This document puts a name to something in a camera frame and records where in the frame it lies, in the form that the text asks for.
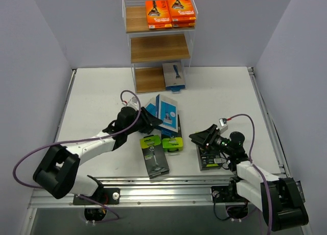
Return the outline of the blue Harry's box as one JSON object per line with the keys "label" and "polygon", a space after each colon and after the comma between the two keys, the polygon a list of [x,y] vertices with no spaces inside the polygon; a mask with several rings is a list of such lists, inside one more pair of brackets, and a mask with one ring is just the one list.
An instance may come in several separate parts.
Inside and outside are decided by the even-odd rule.
{"label": "blue Harry's box", "polygon": [[156,117],[162,120],[158,126],[161,130],[178,132],[178,103],[177,101],[158,94],[156,96]]}
{"label": "blue Harry's box", "polygon": [[149,102],[146,104],[145,109],[154,117],[158,117],[157,113],[157,105],[156,105],[157,99],[156,97],[153,97],[149,100]]}

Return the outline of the grey blue razor box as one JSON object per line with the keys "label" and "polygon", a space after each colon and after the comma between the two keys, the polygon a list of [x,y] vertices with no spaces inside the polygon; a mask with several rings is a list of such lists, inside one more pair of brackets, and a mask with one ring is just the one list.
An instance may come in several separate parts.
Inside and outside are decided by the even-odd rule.
{"label": "grey blue razor box", "polygon": [[181,62],[169,62],[162,64],[166,90],[179,92],[185,89],[185,79]]}

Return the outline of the large orange Fusion5 razor box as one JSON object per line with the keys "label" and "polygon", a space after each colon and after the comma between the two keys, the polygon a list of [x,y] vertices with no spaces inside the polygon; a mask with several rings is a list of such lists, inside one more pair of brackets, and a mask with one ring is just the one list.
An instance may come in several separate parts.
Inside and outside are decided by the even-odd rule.
{"label": "large orange Fusion5 razor box", "polygon": [[146,19],[150,30],[172,28],[167,0],[147,0]]}

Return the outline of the narrow orange Fusion5 razor box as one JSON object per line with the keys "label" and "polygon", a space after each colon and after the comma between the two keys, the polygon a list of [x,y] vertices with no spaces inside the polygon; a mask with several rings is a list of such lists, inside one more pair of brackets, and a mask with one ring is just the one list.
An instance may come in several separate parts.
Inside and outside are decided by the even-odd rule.
{"label": "narrow orange Fusion5 razor box", "polygon": [[172,22],[196,20],[196,12],[191,0],[167,0]]}

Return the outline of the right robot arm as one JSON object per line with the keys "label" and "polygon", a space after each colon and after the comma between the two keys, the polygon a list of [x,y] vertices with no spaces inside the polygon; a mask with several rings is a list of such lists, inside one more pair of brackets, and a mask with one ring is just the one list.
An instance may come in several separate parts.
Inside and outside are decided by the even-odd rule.
{"label": "right robot arm", "polygon": [[244,150],[245,136],[241,132],[234,131],[224,138],[213,124],[189,137],[203,150],[216,150],[228,156],[227,166],[235,175],[227,187],[228,197],[251,202],[261,211],[270,231],[308,224],[309,215],[296,181],[290,177],[281,178],[253,164]]}

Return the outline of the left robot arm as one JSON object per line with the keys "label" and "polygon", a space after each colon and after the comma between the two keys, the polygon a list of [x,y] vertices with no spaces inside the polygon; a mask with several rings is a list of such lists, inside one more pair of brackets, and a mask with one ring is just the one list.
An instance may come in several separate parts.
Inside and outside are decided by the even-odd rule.
{"label": "left robot arm", "polygon": [[56,199],[74,194],[84,196],[91,204],[97,204],[105,196],[103,184],[90,175],[79,175],[79,166],[103,153],[118,149],[127,141],[128,135],[137,131],[150,133],[161,123],[161,119],[145,108],[135,110],[125,106],[117,118],[89,142],[49,147],[33,174],[33,180]]}

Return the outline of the orange razor box on shelf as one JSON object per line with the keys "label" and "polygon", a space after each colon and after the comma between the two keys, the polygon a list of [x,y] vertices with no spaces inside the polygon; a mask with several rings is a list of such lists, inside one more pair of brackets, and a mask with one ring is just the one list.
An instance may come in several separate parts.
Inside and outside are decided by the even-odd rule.
{"label": "orange razor box on shelf", "polygon": [[189,21],[173,21],[172,27],[174,28],[193,28],[196,26],[195,20],[189,20]]}

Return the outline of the black box with face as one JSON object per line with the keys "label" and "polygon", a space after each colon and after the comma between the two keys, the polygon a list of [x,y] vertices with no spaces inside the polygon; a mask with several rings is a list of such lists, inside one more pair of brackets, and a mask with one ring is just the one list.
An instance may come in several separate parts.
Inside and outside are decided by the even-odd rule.
{"label": "black box with face", "polygon": [[218,149],[204,149],[200,146],[196,146],[197,157],[199,162],[199,169],[201,171],[220,169],[222,168],[222,153]]}

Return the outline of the black green razor box middle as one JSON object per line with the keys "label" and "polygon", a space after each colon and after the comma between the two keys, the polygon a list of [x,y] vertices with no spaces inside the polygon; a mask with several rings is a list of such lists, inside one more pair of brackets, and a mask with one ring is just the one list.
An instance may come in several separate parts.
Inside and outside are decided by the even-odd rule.
{"label": "black green razor box middle", "polygon": [[183,139],[181,132],[180,117],[178,116],[178,133],[171,135],[167,130],[161,131],[161,143],[165,152],[176,153],[183,150]]}

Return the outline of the black green razor box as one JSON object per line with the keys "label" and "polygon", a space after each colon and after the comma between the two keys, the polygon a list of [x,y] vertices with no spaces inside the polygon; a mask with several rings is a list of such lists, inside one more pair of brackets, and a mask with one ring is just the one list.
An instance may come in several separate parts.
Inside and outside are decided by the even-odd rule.
{"label": "black green razor box", "polygon": [[183,139],[181,132],[180,117],[178,116],[178,133],[171,135],[167,130],[161,131],[161,143],[165,152],[176,153],[183,150]]}
{"label": "black green razor box", "polygon": [[159,135],[144,137],[139,142],[149,178],[168,174],[170,168]]}

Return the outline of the black green razor box front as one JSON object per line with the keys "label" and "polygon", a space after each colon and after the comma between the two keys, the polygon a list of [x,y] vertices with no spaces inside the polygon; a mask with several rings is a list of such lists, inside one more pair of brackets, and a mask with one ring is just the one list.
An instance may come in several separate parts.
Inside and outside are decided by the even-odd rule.
{"label": "black green razor box front", "polygon": [[170,168],[159,135],[144,137],[139,142],[149,178],[168,174]]}

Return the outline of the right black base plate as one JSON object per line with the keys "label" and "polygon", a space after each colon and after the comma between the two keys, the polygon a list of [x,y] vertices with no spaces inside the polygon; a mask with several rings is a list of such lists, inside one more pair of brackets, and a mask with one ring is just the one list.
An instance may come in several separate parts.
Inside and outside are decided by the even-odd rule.
{"label": "right black base plate", "polygon": [[242,198],[236,193],[236,191],[229,186],[212,186],[211,194],[213,200],[216,199],[216,202],[239,202]]}

